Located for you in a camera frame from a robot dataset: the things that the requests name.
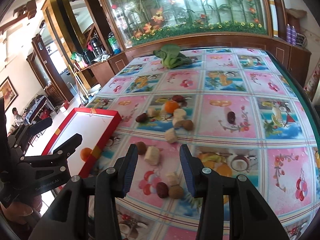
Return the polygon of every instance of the window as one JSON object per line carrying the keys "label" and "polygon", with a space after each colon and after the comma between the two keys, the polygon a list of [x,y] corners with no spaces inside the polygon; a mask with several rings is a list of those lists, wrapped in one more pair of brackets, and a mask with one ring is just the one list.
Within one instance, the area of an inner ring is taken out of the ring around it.
{"label": "window", "polygon": [[58,73],[61,74],[62,72],[64,72],[67,69],[67,66],[64,63],[64,60],[61,57],[60,52],[58,51],[57,45],[54,42],[51,42],[49,45],[46,46],[46,49]]}

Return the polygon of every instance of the human hand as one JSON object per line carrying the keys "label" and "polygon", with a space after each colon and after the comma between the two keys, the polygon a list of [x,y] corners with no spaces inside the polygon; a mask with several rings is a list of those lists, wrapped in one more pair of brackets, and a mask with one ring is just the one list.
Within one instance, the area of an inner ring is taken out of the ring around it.
{"label": "human hand", "polygon": [[3,211],[4,216],[8,220],[18,223],[20,225],[24,225],[27,223],[24,217],[31,215],[33,213],[32,208],[34,208],[38,212],[41,210],[42,208],[41,195],[33,198],[31,206],[28,206],[18,201],[14,201],[8,208],[5,208],[1,203],[1,209]]}

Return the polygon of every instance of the green artificial grass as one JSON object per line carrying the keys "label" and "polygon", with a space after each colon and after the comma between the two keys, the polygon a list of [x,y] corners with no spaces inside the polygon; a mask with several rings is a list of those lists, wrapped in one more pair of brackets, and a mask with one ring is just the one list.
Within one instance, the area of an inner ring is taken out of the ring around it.
{"label": "green artificial grass", "polygon": [[239,23],[239,22],[223,22],[209,25],[176,25],[172,27],[164,27],[156,30],[153,33],[145,33],[140,38],[131,37],[132,46],[140,45],[150,41],[156,41],[164,38],[170,38],[173,36],[204,33],[204,32],[245,32],[256,34],[267,34],[265,28],[261,24],[257,23]]}

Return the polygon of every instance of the glass display case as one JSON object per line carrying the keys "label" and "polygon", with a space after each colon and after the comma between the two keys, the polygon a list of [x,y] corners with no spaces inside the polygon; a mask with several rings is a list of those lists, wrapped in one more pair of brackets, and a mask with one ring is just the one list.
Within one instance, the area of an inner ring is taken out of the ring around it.
{"label": "glass display case", "polygon": [[267,34],[262,0],[105,0],[124,45],[201,32]]}

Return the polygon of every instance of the wooden door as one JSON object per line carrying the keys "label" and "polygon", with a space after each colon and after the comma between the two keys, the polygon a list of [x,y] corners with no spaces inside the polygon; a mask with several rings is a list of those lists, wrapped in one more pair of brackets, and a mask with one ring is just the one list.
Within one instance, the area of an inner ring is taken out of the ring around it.
{"label": "wooden door", "polygon": [[55,68],[39,34],[32,38],[32,46],[35,50],[36,55],[39,57],[39,61],[43,66],[45,72],[47,73],[52,86],[55,88],[61,98],[70,102],[74,98],[74,96]]}

